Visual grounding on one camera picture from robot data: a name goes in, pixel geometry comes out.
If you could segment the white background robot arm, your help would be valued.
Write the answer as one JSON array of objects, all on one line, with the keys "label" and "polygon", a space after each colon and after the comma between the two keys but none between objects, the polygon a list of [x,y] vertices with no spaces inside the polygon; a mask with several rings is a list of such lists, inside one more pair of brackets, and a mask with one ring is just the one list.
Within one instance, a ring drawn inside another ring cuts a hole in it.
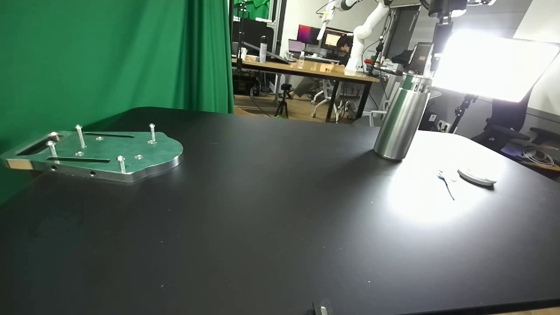
[{"label": "white background robot arm", "polygon": [[[337,11],[351,11],[361,0],[326,0],[323,8],[317,9],[323,27],[317,36],[319,41],[324,39],[330,23]],[[417,0],[431,18],[436,20],[433,36],[433,53],[431,60],[436,62],[443,55],[443,48],[452,36],[454,20],[463,16],[470,6],[494,6],[496,0]],[[394,0],[377,0],[377,8],[370,13],[363,25],[356,27],[352,32],[352,50],[351,60],[345,67],[347,74],[358,74],[363,67],[363,53],[366,51],[366,39],[373,34],[375,27],[389,16]]]}]

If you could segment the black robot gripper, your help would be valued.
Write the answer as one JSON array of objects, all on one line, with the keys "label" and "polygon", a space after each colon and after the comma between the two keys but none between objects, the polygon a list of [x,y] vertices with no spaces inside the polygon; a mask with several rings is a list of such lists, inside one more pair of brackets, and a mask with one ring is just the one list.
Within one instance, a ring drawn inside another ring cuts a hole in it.
[{"label": "black robot gripper", "polygon": [[498,0],[421,0],[431,16],[438,16],[435,29],[435,53],[440,55],[445,50],[447,41],[454,32],[454,13],[463,13],[470,6],[494,6]]}]

